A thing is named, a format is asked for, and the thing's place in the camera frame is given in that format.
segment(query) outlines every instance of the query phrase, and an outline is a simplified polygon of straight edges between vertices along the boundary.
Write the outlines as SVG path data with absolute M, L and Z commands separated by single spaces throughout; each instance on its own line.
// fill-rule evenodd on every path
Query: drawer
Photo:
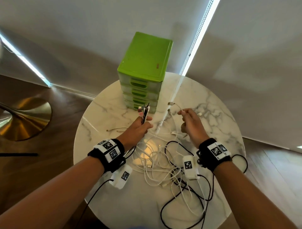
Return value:
M 138 107 L 142 106 L 141 104 L 137 104 L 137 103 L 134 103 L 134 102 L 131 102 L 131 101 L 127 101 L 127 100 L 125 100 L 125 105 L 126 105 L 126 107 L 134 109 L 134 110 L 137 110 Z M 150 111 L 149 112 L 152 113 L 152 114 L 154 114 L 155 111 L 156 111 L 156 107 L 151 107 L 150 106 Z
M 151 99 L 151 100 L 158 100 L 159 97 L 159 92 L 155 93 L 155 92 L 150 92 L 150 91 L 144 91 L 144 90 L 137 90 L 135 88 L 129 87 L 127 85 L 124 84 L 120 84 L 122 91 L 124 93 L 130 94 L 130 95 L 134 95 L 135 97 L 140 97 L 140 98 L 144 98 L 144 99 Z
M 137 104 L 141 104 L 141 105 L 145 105 L 150 103 L 151 107 L 156 107 L 157 106 L 157 101 L 151 100 L 151 99 L 145 99 L 145 98 L 141 98 L 141 97 L 136 97 L 130 94 L 123 94 L 124 95 L 124 99 L 128 100 L 128 101 L 132 101 L 134 103 Z
M 152 82 L 148 80 L 143 80 L 120 72 L 118 72 L 118 77 L 122 84 L 136 88 L 137 90 L 147 90 L 159 93 L 162 87 L 162 82 Z

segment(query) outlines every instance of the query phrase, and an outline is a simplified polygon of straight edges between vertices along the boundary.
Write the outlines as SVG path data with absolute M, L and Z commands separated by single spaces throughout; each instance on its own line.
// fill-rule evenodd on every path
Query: gold metal lamp base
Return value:
M 22 141 L 39 134 L 50 122 L 50 104 L 41 98 L 30 97 L 18 102 L 14 108 L 0 103 L 0 136 L 11 141 Z

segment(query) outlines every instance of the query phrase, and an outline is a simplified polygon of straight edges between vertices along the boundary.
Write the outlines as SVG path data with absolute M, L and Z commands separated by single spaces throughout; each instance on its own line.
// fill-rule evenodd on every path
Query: marble table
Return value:
M 172 131 L 181 132 L 180 126 L 183 121 L 182 117 L 177 115 L 179 108 L 174 105 L 170 107 L 171 114 L 167 112 L 169 108 L 167 104 L 170 101 L 174 101 L 181 108 L 192 108 L 197 113 L 201 112 L 203 114 L 201 121 L 208 135 L 222 142 L 232 155 L 241 154 L 245 156 L 240 130 L 228 108 L 209 89 L 190 78 L 178 74 L 166 73 L 157 110 L 153 115 L 154 132 L 160 125 L 160 128 L 166 128 L 167 130 L 170 128 Z M 79 123 L 74 142 L 74 164 L 84 159 L 93 146 L 101 140 L 115 138 L 120 134 L 116 131 L 107 132 L 107 129 L 129 126 L 137 115 L 137 111 L 126 108 L 119 81 L 108 86 L 88 106 Z M 175 138 L 170 135 L 163 136 L 168 140 Z M 150 139 L 151 137 L 149 134 L 145 135 L 145 138 Z M 195 153 L 197 151 L 188 136 L 180 134 L 177 141 L 191 152 Z M 245 163 L 239 160 L 237 166 L 244 170 Z M 211 183 L 212 173 L 209 170 L 200 168 L 199 172 L 206 176 Z M 95 190 L 110 177 L 110 172 L 101 177 L 85 200 L 88 201 Z M 209 187 L 207 182 L 203 179 L 199 181 L 205 195 L 208 196 Z M 197 181 L 189 181 L 189 184 L 201 195 Z M 179 188 L 176 185 L 174 186 L 174 193 L 178 193 Z M 191 200 L 188 191 L 185 191 L 184 195 L 196 212 L 200 209 L 201 215 L 202 208 L 199 206 L 198 199 L 193 195 L 193 200 Z M 104 185 L 94 196 L 89 207 L 110 229 L 123 229 L 133 226 L 145 226 L 150 229 L 165 228 L 160 220 L 160 210 L 172 197 L 171 186 L 151 187 L 145 182 L 143 174 L 133 171 L 123 189 L 116 189 L 110 184 Z M 230 213 L 231 209 L 215 179 L 214 196 L 212 201 L 209 202 L 204 228 L 216 229 Z M 163 218 L 169 227 L 184 229 L 197 222 L 199 216 L 193 215 L 186 207 L 183 198 L 179 196 L 165 208 Z

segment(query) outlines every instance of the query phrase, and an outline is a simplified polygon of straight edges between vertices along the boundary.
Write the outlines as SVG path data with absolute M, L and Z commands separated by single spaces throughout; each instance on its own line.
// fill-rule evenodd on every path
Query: wrist-mounted device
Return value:
M 201 143 L 196 154 L 199 157 L 197 163 L 212 172 L 222 162 L 232 161 L 230 152 L 222 143 L 217 142 L 214 138 L 210 138 Z
M 107 139 L 94 146 L 88 156 L 98 158 L 104 166 L 104 173 L 118 170 L 126 163 L 124 158 L 125 149 L 123 144 L 117 139 Z

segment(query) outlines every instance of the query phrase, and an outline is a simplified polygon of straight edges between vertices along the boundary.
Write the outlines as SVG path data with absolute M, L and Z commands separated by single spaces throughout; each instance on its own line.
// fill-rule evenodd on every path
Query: left hand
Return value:
M 153 127 L 153 124 L 147 122 L 151 121 L 152 117 L 147 116 L 147 121 L 143 125 L 142 120 L 142 117 L 137 117 L 137 119 L 131 124 L 131 126 L 129 126 L 124 133 L 116 138 L 123 144 L 125 152 L 127 152 L 133 146 L 136 146 L 148 132 L 148 129 Z

